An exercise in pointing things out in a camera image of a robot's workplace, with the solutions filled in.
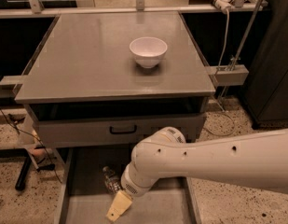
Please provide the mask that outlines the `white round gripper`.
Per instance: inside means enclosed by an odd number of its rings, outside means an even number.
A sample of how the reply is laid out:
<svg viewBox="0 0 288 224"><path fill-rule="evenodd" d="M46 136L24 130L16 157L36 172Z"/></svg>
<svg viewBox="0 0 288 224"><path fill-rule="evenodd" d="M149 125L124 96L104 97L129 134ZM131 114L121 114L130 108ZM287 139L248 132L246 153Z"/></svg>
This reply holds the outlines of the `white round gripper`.
<svg viewBox="0 0 288 224"><path fill-rule="evenodd" d="M131 206L131 197L145 195L157 182L156 178L140 174L132 163L126 166L121 176L121 185L124 190L119 190L106 214L112 221L117 221Z"/></svg>

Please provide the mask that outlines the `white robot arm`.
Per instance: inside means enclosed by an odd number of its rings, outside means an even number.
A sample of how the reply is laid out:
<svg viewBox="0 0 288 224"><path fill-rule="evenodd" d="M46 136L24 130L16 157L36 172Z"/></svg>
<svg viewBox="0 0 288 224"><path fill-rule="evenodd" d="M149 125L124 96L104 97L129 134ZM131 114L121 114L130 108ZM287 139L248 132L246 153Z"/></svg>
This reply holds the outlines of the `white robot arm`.
<svg viewBox="0 0 288 224"><path fill-rule="evenodd" d="M288 189L288 129L187 143L166 127L139 142L106 216L116 221L160 178L193 177L248 188Z"/></svg>

